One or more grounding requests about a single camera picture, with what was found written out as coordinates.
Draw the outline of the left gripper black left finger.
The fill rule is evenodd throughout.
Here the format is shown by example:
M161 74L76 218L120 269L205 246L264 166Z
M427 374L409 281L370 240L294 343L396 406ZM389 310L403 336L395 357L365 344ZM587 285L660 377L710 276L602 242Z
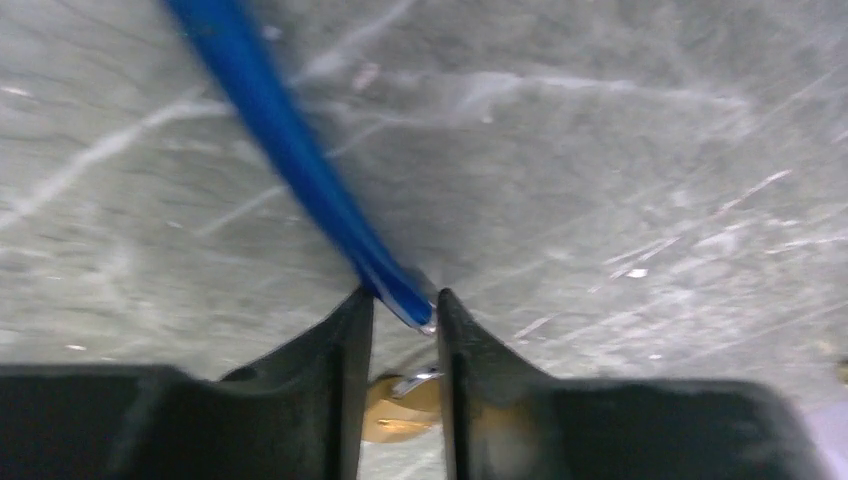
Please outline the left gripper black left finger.
M353 479L374 305L354 291L217 381L169 365L5 364L5 479Z

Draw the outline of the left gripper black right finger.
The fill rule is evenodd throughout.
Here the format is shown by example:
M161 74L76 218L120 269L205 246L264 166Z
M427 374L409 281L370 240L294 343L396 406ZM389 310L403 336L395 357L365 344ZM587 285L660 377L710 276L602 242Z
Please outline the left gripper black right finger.
M559 379L437 301L451 479L824 479L797 411L717 379Z

